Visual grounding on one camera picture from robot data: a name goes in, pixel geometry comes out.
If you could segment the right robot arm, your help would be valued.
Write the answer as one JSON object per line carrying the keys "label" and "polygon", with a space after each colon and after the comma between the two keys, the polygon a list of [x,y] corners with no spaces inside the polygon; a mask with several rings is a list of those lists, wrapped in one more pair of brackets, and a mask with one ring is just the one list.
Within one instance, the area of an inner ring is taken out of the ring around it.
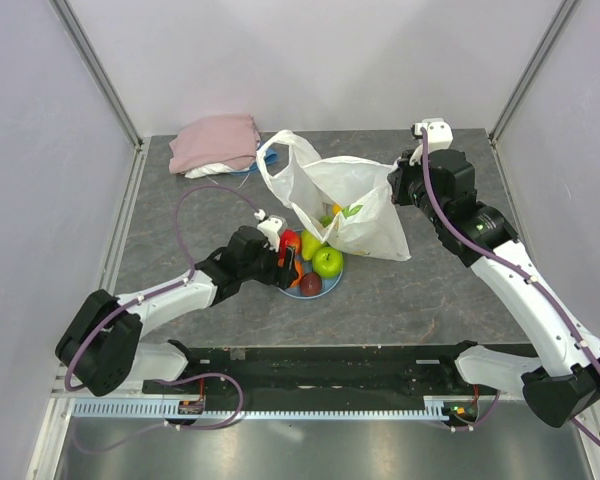
{"label": "right robot arm", "polygon": [[524,331],[534,356],[462,342],[438,368],[447,392],[471,384],[522,397],[545,424],[559,428],[600,400],[600,339],[568,310],[534,267],[516,230],[477,198],[475,169],[464,153],[437,150],[429,162],[405,151],[388,176],[392,201],[417,207],[438,239],[480,278]]}

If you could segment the white plastic bag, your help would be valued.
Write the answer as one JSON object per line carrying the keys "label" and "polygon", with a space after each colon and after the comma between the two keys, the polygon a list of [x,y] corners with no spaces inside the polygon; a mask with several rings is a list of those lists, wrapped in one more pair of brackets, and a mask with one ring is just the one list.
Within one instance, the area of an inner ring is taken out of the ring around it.
{"label": "white plastic bag", "polygon": [[[266,166],[269,147],[278,158]],[[290,130],[264,142],[256,162],[269,191],[320,241],[352,255],[391,261],[411,258],[387,180],[395,164],[355,156],[323,158]],[[331,212],[333,204],[342,207],[337,215]],[[324,215],[333,216],[327,228],[319,222]]]}

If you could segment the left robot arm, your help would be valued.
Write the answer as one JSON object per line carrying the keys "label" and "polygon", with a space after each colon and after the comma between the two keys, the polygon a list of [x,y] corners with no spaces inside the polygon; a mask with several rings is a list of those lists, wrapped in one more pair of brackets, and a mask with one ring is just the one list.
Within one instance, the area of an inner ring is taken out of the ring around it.
{"label": "left robot arm", "polygon": [[285,220],[270,216],[257,226],[242,226],[225,247],[184,274],[135,293],[91,293],[59,340],[55,355],[65,378],[96,397],[134,382],[165,381],[178,393],[199,382],[199,369],[174,341],[147,344],[143,337],[187,313],[215,306],[255,280],[283,289],[297,278],[294,256],[281,237]]}

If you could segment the orange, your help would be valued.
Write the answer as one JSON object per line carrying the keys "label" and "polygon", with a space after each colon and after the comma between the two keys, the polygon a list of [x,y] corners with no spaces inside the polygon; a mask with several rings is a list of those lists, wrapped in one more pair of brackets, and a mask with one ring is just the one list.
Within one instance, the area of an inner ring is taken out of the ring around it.
{"label": "orange", "polygon": [[304,276],[303,265],[297,258],[294,258],[289,264],[280,258],[277,262],[277,269],[277,286],[282,290],[295,288]]}

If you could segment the green grapes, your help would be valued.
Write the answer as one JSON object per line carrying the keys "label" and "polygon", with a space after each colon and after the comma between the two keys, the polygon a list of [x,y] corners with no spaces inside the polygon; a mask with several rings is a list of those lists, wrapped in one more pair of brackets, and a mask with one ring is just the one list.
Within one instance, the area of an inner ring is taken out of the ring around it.
{"label": "green grapes", "polygon": [[324,227],[327,228],[333,221],[333,216],[332,215],[324,215],[319,219],[320,224]]}

